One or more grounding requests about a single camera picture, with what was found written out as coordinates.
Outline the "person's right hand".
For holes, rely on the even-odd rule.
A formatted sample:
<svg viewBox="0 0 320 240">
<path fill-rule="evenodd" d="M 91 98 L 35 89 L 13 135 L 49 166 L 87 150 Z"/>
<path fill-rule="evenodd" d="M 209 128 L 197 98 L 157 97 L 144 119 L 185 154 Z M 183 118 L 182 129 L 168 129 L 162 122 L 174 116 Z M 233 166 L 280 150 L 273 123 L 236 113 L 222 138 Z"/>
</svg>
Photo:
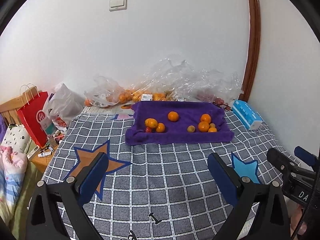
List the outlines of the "person's right hand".
<svg viewBox="0 0 320 240">
<path fill-rule="evenodd" d="M 293 209 L 293 211 L 291 212 L 291 216 L 290 216 L 290 230 L 291 230 L 291 234 L 293 234 L 295 228 L 297 227 L 299 220 L 302 217 L 302 209 L 303 207 L 299 204 L 296 204 L 296 207 Z M 297 235 L 303 235 L 307 230 L 307 225 L 305 222 L 302 223 L 300 229 L 297 232 Z"/>
</svg>

